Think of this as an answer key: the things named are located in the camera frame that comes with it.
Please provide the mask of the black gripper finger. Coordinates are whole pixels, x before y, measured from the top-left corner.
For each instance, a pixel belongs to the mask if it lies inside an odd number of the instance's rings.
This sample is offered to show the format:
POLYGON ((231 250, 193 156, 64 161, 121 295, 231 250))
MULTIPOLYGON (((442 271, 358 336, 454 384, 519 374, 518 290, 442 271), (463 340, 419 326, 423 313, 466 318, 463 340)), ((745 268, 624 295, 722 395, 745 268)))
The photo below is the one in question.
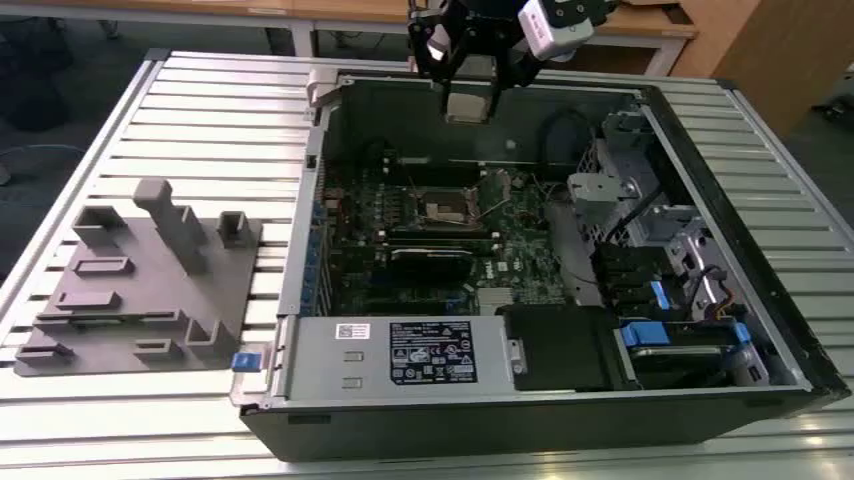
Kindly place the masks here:
POLYGON ((418 74, 439 86, 439 112, 444 117, 451 82, 466 56, 464 25, 446 14, 411 14, 407 29, 418 74))
POLYGON ((506 49, 494 55, 495 74, 490 87, 488 118, 492 118, 502 94, 516 86, 528 86, 540 71, 540 60, 526 49, 506 49))

